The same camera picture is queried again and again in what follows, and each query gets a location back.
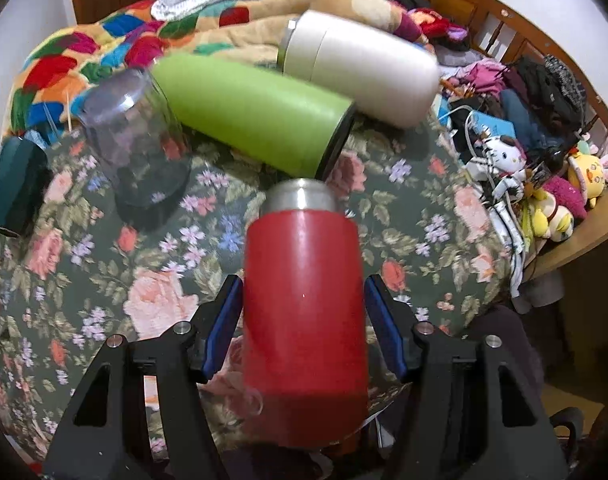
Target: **wooden bed frame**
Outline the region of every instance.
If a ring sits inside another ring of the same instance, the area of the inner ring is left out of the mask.
[[[594,110],[587,130],[597,125],[598,128],[608,129],[608,107],[600,98],[575,61],[548,35],[539,30],[529,20],[524,18],[511,7],[498,0],[428,0],[431,7],[449,18],[453,22],[468,27],[470,37],[475,38],[482,30],[489,16],[498,20],[497,27],[491,34],[488,45],[484,48],[472,42],[472,48],[479,50],[487,56],[495,47],[497,39],[504,27],[515,31],[515,35],[508,44],[508,49],[501,57],[502,63],[510,63],[521,56],[531,56],[541,59],[546,54],[552,54],[571,69],[575,77],[586,88],[587,101]],[[524,271],[525,280],[541,276],[546,272],[557,269],[564,264],[575,260],[587,253],[604,240],[608,239],[608,190],[599,198],[597,206],[590,211],[588,218],[578,225],[573,235],[564,243],[555,246],[552,250],[540,254],[537,259]],[[540,250],[543,243],[537,243]]]

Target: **green water bottle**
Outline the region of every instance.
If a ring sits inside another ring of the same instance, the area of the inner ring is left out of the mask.
[[[291,176],[324,180],[353,123],[349,98],[264,68],[176,53],[150,70],[181,122]]]

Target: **yellow plush toy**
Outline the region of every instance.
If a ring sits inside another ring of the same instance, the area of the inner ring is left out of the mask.
[[[573,215],[563,205],[558,205],[552,193],[536,189],[529,199],[529,205],[532,211],[533,234],[537,237],[563,242],[573,234]]]
[[[608,184],[608,154],[602,158],[579,151],[568,155],[568,181],[582,193],[589,207],[595,207],[597,197]]]

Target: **red thermos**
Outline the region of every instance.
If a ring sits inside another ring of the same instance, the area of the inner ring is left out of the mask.
[[[322,447],[367,416],[362,262],[356,225],[317,180],[268,193],[246,235],[244,383],[262,396],[261,438]]]

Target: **knitted blanket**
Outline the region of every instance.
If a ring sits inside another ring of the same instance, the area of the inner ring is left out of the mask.
[[[152,19],[152,4],[145,0],[100,22],[59,30],[33,50],[14,81],[2,136],[32,130],[52,144],[89,88],[172,50],[271,66],[288,21],[309,9],[417,39],[403,9],[387,0],[227,0],[169,22]]]

